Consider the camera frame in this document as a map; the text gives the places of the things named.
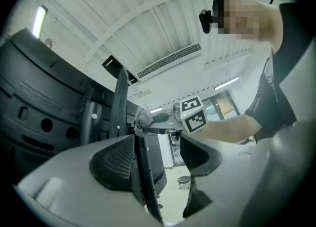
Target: black t-shirt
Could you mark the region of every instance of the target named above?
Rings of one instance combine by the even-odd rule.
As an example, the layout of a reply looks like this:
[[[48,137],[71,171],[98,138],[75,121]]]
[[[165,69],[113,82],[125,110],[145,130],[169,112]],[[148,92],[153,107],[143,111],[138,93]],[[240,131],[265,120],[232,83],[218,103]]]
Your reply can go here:
[[[302,22],[297,3],[280,4],[279,8],[283,21],[282,44],[280,49],[267,59],[256,97],[245,111],[246,115],[255,118],[262,126],[255,135],[256,140],[271,137],[281,127],[296,121],[279,85],[302,57],[313,37]]]

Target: man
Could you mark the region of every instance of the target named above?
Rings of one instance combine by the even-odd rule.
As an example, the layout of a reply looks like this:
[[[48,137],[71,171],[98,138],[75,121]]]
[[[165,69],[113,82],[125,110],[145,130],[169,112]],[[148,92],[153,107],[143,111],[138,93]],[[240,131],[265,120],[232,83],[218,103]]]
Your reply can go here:
[[[195,135],[235,143],[257,134],[257,140],[273,136],[296,118],[279,84],[291,72],[313,35],[304,26],[297,3],[270,5],[259,0],[214,0],[220,34],[267,41],[271,55],[260,76],[253,103],[243,115],[220,122],[210,121]]]

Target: floor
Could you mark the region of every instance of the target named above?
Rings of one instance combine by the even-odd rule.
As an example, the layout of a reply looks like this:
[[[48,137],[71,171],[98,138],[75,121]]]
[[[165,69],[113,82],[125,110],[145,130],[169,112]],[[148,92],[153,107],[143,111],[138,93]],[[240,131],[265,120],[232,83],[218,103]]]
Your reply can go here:
[[[189,197],[189,189],[179,189],[178,178],[190,176],[186,166],[174,167],[166,170],[168,183],[159,195],[158,203],[165,226],[172,226],[184,220],[182,217]]]

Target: forearm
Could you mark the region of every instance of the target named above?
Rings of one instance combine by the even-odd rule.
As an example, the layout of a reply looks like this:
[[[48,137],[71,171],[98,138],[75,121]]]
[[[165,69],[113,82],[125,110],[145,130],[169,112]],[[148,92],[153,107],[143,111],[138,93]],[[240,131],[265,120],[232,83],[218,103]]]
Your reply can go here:
[[[197,131],[194,135],[201,138],[235,143],[246,140],[253,134],[247,121],[240,115],[223,121],[209,121],[207,126]]]

